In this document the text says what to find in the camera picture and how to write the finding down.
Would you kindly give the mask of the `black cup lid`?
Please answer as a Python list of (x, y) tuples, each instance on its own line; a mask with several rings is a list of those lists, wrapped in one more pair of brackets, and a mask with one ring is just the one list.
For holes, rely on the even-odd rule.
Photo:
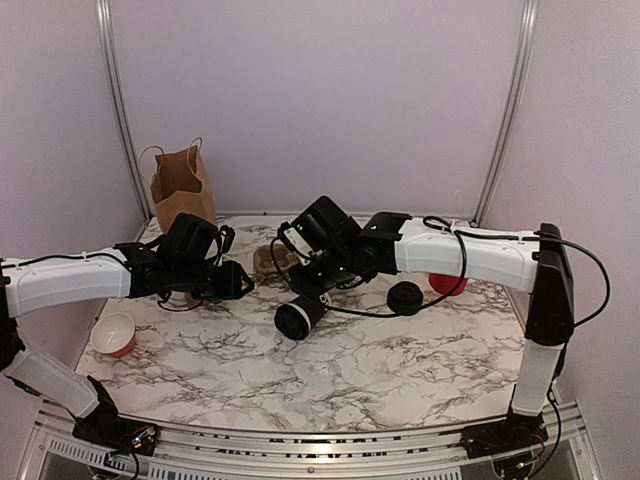
[(279, 306), (274, 316), (278, 331), (291, 340), (303, 340), (310, 332), (294, 300)]

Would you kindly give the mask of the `brown paper bag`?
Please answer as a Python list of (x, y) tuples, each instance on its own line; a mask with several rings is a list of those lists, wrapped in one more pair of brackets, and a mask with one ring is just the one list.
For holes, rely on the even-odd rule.
[(205, 168), (201, 137), (177, 152), (158, 145), (146, 147), (137, 160), (138, 173), (146, 185), (163, 233), (180, 213), (188, 213), (216, 225), (213, 189)]

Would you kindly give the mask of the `single black paper cup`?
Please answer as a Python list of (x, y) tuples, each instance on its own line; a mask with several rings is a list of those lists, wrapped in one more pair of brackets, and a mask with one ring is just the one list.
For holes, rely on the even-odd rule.
[(319, 299), (309, 300), (303, 296), (299, 296), (294, 300), (294, 303), (298, 309), (302, 311), (301, 315), (307, 325), (308, 332), (311, 332), (329, 311), (328, 306)]

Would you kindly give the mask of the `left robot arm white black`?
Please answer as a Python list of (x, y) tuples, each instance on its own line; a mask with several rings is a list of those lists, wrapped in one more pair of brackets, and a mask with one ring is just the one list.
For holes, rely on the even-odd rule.
[(175, 293), (198, 303), (236, 300), (254, 282), (226, 259), (235, 232), (181, 213), (168, 232), (143, 242), (118, 243), (78, 254), (51, 254), (1, 263), (1, 372), (17, 387), (63, 407), (75, 438), (119, 452), (150, 456), (159, 426), (132, 420), (100, 381), (77, 373), (20, 337), (17, 321), (51, 308), (103, 299), (155, 297), (161, 308)]

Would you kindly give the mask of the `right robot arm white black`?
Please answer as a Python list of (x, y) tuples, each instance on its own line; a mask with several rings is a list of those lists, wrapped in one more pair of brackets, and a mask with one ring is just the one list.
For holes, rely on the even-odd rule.
[(292, 222), (283, 223), (276, 238), (300, 260), (284, 276), (297, 296), (274, 316), (276, 328), (292, 340), (306, 338), (331, 310), (330, 290), (368, 283), (379, 274), (448, 277), (453, 283), (441, 291), (442, 299), (467, 279), (528, 293), (524, 353), (507, 414), (464, 428), (461, 444), (469, 458), (479, 458), (547, 440), (542, 410), (575, 330), (574, 282), (555, 225), (501, 232), (392, 212), (379, 212), (359, 225), (321, 196)]

